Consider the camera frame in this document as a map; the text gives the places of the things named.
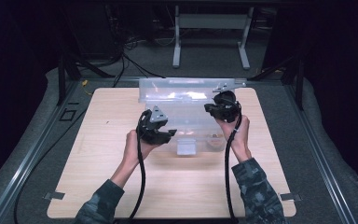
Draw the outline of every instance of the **clear plastic box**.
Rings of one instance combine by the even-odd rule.
[[[139,102],[146,109],[157,105],[167,115],[168,123],[161,132],[176,129],[162,151],[176,151],[178,155],[197,152],[218,152],[226,147],[226,140],[214,118],[205,112],[205,104],[213,104],[217,94],[213,89],[233,85],[234,78],[142,78],[139,81]]]

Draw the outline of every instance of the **metal bracket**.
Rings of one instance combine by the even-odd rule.
[[[227,83],[219,83],[217,88],[213,89],[213,92],[222,92],[222,91],[231,91],[237,88],[246,87],[246,78],[235,79],[233,85],[228,85]]]
[[[52,193],[47,192],[43,198],[49,201],[51,201],[51,199],[62,200],[64,195],[65,195],[64,193],[55,192],[55,191]]]
[[[293,201],[293,202],[302,201],[302,198],[299,194],[286,193],[286,194],[280,194],[280,196],[282,201]]]

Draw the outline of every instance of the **sleeve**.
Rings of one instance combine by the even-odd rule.
[[[110,179],[106,180],[77,212],[74,223],[111,223],[110,218],[115,215],[117,204],[123,194],[124,190],[121,187]]]
[[[231,169],[241,190],[246,223],[286,223],[278,195],[255,158]]]

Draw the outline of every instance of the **dark background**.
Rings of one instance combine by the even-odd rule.
[[[101,26],[94,27],[94,34],[110,35],[109,23],[99,15],[97,7],[94,9],[72,16],[77,20],[102,20]],[[137,24],[134,21],[145,20],[128,14],[123,17],[143,39],[153,38],[150,23]],[[113,48],[102,48],[112,45],[114,38],[100,42],[104,45],[81,48],[76,42],[78,36],[65,21],[62,11],[52,2],[0,1],[0,167],[41,102],[47,87],[45,74],[57,67],[62,46],[91,58],[94,53],[105,58],[115,54]],[[310,24],[317,29],[308,32]],[[295,53],[304,39],[310,41],[304,58],[305,75],[315,89],[324,128],[343,159],[358,174],[358,1],[330,0],[316,8],[278,10],[264,67]]]

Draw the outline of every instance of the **light wooden tabletop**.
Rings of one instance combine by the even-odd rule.
[[[278,194],[289,193],[286,179],[273,145],[269,127],[255,90],[235,90],[242,114],[251,121],[249,148]],[[77,134],[63,169],[57,192],[62,200],[52,199],[48,216],[75,217],[82,204],[118,167],[126,133],[135,129],[145,105],[138,103],[135,88],[98,89]],[[230,153],[229,166],[237,164]],[[145,195],[135,218],[222,218],[229,217],[225,192],[224,151],[178,156],[175,152],[152,152],[145,160]],[[230,172],[234,214],[244,217],[244,207],[235,177]],[[129,217],[141,187],[138,168],[124,187],[115,217]],[[286,217],[296,213],[292,201],[282,202]]]

